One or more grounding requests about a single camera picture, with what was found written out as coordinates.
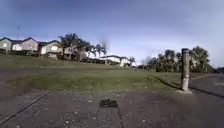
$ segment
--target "window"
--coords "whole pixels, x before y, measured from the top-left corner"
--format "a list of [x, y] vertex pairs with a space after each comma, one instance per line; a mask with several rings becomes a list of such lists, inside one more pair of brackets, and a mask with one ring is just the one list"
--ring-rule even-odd
[[4, 48], [7, 47], [7, 43], [4, 43], [4, 44], [3, 44], [3, 47], [4, 47]]
[[57, 47], [57, 46], [52, 46], [52, 47], [51, 47], [51, 50], [52, 50], [52, 51], [57, 51], [57, 50], [58, 50], [58, 47]]

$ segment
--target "white house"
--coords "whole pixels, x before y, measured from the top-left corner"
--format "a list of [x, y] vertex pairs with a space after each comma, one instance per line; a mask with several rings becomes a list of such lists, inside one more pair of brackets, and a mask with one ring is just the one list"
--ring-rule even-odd
[[125, 64], [130, 64], [130, 61], [127, 57], [120, 57], [120, 56], [116, 56], [116, 55], [108, 55], [108, 56], [103, 56], [101, 58], [104, 58], [104, 59], [109, 59], [109, 60], [112, 60], [114, 62], [117, 62], [117, 63], [120, 63], [119, 65], [121, 67], [124, 67]]

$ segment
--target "building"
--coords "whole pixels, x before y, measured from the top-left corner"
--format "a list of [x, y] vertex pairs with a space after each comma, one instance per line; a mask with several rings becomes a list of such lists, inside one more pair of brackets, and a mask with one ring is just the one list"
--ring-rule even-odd
[[120, 56], [116, 56], [116, 55], [108, 55], [108, 56], [103, 56], [103, 57], [100, 57], [100, 58], [104, 58], [104, 59], [107, 59], [107, 60], [117, 62], [117, 63], [119, 63], [119, 66], [121, 66], [121, 67], [125, 67], [126, 65], [130, 64], [129, 59], [127, 57], [124, 57], [124, 56], [120, 57]]
[[62, 53], [59, 41], [52, 40], [50, 42], [41, 42], [41, 55], [47, 55], [48, 57], [57, 58], [58, 54]]

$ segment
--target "grass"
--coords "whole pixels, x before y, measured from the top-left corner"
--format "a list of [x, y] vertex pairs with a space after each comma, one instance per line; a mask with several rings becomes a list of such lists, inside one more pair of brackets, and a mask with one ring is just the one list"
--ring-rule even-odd
[[153, 73], [133, 70], [101, 70], [55, 72], [20, 77], [7, 81], [19, 88], [73, 91], [132, 91], [132, 90], [173, 90], [163, 82], [180, 82], [177, 73]]
[[104, 64], [78, 63], [50, 58], [0, 54], [1, 68], [109, 68]]

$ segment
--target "post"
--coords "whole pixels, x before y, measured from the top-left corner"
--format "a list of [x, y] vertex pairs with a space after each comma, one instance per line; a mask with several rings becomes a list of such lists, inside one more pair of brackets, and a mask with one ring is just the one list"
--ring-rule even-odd
[[181, 75], [181, 89], [183, 91], [188, 90], [189, 81], [189, 50], [187, 48], [182, 49], [182, 75]]

